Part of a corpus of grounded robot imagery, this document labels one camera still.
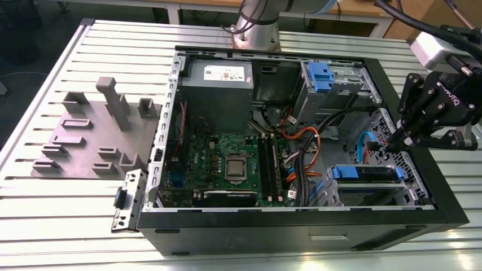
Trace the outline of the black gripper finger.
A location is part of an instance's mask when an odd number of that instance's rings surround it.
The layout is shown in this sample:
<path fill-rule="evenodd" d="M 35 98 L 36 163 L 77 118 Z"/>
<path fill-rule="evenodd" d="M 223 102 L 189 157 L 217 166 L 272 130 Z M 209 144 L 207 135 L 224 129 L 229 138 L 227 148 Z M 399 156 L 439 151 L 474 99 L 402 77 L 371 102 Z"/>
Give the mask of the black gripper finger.
<path fill-rule="evenodd" d="M 410 138 L 416 147 L 463 150 L 466 148 L 466 139 L 459 127 L 452 125 L 440 125 L 440 120 L 415 120 L 406 122 L 403 135 Z"/>
<path fill-rule="evenodd" d="M 423 90 L 422 85 L 424 78 L 416 74 L 407 75 L 400 101 L 398 105 L 398 113 L 400 118 L 396 123 L 396 131 L 387 139 L 387 150 L 404 150 L 410 144 L 406 140 L 414 142 L 415 137 L 422 131 L 427 117 L 423 117 L 422 111 L 432 98 L 432 89 Z"/>

